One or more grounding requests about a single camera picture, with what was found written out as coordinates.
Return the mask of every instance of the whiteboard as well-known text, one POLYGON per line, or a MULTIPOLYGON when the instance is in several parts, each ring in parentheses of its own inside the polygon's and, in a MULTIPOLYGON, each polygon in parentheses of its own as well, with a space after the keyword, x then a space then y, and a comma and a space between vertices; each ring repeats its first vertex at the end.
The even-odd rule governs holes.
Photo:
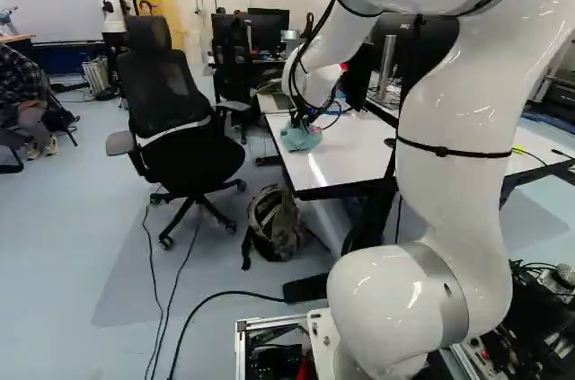
POLYGON ((0 0, 0 10, 15 5, 14 27, 35 43, 102 40, 102 0, 0 0))

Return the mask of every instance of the person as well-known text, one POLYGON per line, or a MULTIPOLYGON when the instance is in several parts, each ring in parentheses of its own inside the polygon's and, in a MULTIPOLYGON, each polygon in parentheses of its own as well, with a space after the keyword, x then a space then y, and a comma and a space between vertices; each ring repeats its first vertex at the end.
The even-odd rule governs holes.
POLYGON ((154 7, 152 6, 152 3, 150 3, 147 0, 140 0, 140 14, 143 14, 145 16, 150 16, 152 14, 154 14, 154 7))
POLYGON ((40 67, 20 52, 0 43, 0 126, 15 121, 32 137, 29 160, 58 152, 58 141, 42 122, 48 87, 40 67))

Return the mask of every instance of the plaid shirt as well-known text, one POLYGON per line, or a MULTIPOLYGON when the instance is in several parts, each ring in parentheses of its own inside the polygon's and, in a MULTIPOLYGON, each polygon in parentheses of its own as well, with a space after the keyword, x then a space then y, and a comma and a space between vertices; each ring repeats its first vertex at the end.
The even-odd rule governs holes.
POLYGON ((46 86, 40 67, 20 52, 0 43, 0 109, 44 100, 46 86))

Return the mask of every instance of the chair wheel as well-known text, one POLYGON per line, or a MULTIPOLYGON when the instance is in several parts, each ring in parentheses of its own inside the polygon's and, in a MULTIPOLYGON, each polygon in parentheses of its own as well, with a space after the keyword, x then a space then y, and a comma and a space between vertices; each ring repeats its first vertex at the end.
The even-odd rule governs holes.
POLYGON ((248 188, 248 184, 245 181, 240 180, 237 182, 237 190, 243 193, 248 188))
POLYGON ((235 234, 236 230, 237 230, 237 228, 236 228, 236 225, 234 222, 228 223, 226 225, 226 232, 228 232, 229 234, 235 234))
POLYGON ((160 240, 160 247, 167 252, 173 247, 173 239, 170 236, 166 236, 160 240))
POLYGON ((150 203, 152 205, 160 205, 162 203, 162 198, 156 196, 155 193, 150 194, 150 203))

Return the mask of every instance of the teal cloth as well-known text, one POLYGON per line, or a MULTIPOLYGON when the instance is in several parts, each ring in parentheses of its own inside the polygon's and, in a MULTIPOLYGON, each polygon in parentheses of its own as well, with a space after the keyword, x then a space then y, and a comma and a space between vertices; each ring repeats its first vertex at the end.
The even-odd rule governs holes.
POLYGON ((293 128, 289 122, 287 127, 281 130, 280 137, 289 152, 308 151, 322 141, 322 132, 318 130, 314 133, 311 129, 308 131, 301 126, 293 128))

